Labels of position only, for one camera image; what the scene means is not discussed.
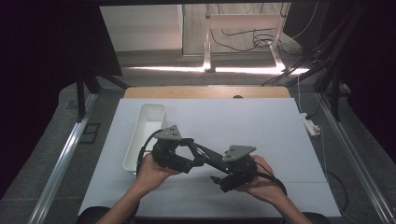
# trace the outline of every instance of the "white cable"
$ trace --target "white cable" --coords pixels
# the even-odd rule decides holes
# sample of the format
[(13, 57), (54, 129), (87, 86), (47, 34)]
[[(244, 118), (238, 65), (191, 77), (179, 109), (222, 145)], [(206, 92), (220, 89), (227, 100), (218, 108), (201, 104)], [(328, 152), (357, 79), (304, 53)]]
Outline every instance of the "white cable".
[(287, 41), (285, 41), (285, 42), (282, 42), (280, 45), (283, 45), (284, 43), (288, 43), (289, 41), (291, 41), (291, 40), (294, 39), (295, 37), (297, 37), (297, 36), (301, 35), (303, 32), (305, 32), (305, 30), (309, 27), (309, 25), (311, 24), (312, 20), (314, 19), (315, 13), (317, 12), (317, 8), (318, 8), (318, 2), (317, 2), (317, 4), (315, 5), (315, 9), (314, 9), (314, 13), (312, 13), (312, 17), (311, 17), (311, 19), (309, 20), (309, 23), (305, 26), (305, 28), (304, 28), (299, 34), (295, 35), (295, 36), (292, 37), (290, 40), (287, 40)]

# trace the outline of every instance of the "power strip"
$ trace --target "power strip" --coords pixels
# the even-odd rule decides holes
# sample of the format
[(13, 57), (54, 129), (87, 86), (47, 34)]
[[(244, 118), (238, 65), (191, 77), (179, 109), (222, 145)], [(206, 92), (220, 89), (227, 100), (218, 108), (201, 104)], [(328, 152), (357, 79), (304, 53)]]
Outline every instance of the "power strip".
[(301, 119), (305, 125), (305, 128), (308, 130), (309, 135), (315, 136), (320, 134), (320, 127), (315, 125), (314, 122), (310, 119), (306, 119), (307, 114), (301, 113)]

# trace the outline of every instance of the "light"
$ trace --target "light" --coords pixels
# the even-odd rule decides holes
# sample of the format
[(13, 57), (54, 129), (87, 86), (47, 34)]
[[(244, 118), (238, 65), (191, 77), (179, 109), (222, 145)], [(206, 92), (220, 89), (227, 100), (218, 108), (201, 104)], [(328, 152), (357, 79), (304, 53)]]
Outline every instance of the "light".
[[(204, 73), (205, 64), (202, 67), (173, 67), (173, 66), (149, 66), (149, 67), (130, 67), (129, 69), (141, 69), (141, 70), (154, 70), (154, 71), (165, 71), (165, 72), (196, 72)], [(253, 75), (281, 75), (285, 67), (217, 67), (216, 72), (221, 73), (246, 73)], [(299, 75), (308, 71), (307, 68), (298, 68), (292, 75)]]
[(199, 72), (199, 73), (203, 73), (205, 71), (203, 67), (172, 67), (172, 66), (130, 67), (129, 69), (154, 70), (154, 71), (165, 71), (165, 72)]

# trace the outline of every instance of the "white plastic container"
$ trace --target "white plastic container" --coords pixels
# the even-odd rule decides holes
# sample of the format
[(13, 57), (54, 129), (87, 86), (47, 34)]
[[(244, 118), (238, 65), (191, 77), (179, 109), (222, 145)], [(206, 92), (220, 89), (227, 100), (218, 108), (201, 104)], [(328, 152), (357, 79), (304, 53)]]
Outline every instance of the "white plastic container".
[[(136, 175), (137, 157), (140, 149), (145, 145), (149, 136), (157, 130), (166, 126), (165, 106), (156, 104), (145, 104), (140, 107), (134, 133), (126, 152), (123, 168), (132, 175)], [(146, 150), (152, 150), (157, 139), (152, 138)]]

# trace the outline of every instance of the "wall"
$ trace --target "wall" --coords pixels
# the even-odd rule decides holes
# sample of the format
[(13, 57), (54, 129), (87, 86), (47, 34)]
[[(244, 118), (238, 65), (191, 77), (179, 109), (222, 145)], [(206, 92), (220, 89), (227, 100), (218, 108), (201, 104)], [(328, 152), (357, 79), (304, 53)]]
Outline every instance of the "wall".
[(115, 51), (181, 49), (181, 6), (101, 7)]

